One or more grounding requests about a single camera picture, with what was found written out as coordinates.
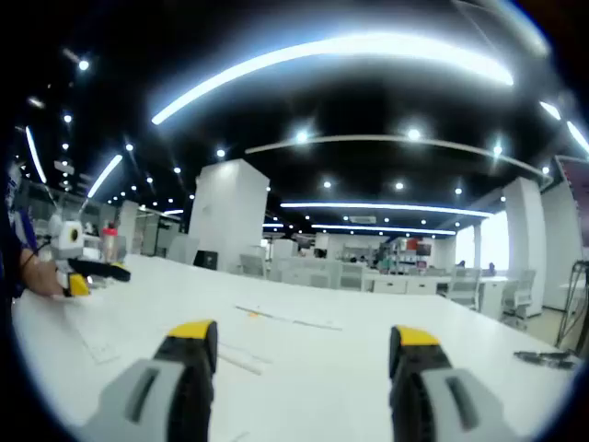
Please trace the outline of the person's left hand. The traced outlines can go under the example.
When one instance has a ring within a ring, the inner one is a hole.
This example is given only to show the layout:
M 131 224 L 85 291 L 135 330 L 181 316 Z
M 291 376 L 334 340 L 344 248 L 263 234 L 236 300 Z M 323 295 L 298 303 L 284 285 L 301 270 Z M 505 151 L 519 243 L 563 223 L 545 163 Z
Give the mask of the person's left hand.
M 64 293 L 54 262 L 30 262 L 24 270 L 23 278 L 26 287 L 36 295 L 53 297 Z

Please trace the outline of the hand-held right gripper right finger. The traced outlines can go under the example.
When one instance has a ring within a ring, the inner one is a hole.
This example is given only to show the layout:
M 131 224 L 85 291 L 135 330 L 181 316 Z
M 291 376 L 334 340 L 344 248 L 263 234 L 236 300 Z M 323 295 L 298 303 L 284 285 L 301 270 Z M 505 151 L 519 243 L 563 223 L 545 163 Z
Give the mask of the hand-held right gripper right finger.
M 427 331 L 394 326 L 388 376 L 395 441 L 520 441 L 502 402 L 468 370 L 455 368 Z

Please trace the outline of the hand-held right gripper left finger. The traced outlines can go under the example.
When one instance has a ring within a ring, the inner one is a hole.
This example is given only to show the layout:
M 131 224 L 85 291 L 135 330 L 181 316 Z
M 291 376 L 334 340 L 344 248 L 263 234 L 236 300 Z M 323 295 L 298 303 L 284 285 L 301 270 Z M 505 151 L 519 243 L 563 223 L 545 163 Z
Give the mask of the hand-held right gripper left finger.
M 207 441 L 214 401 L 218 330 L 214 320 L 181 324 L 155 354 L 102 390 L 80 427 L 84 441 Z

